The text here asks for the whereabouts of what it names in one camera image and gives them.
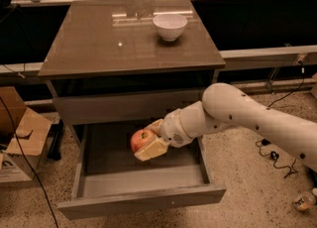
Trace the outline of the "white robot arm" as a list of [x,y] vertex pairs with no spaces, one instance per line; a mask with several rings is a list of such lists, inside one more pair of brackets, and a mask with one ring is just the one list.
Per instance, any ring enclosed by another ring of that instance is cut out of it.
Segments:
[[137,131],[131,148],[135,157],[144,162],[165,154],[170,147],[181,148],[198,137],[232,126],[260,134],[317,171],[317,123],[261,105],[227,83],[210,85],[200,101]]

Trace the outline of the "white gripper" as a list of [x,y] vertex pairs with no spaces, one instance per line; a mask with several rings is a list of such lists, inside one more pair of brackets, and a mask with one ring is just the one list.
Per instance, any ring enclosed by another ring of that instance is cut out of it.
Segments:
[[155,137],[135,152],[135,157],[142,162],[164,155],[169,145],[181,148],[193,141],[182,128],[179,109],[168,113],[163,119],[155,120],[146,129],[161,138]]

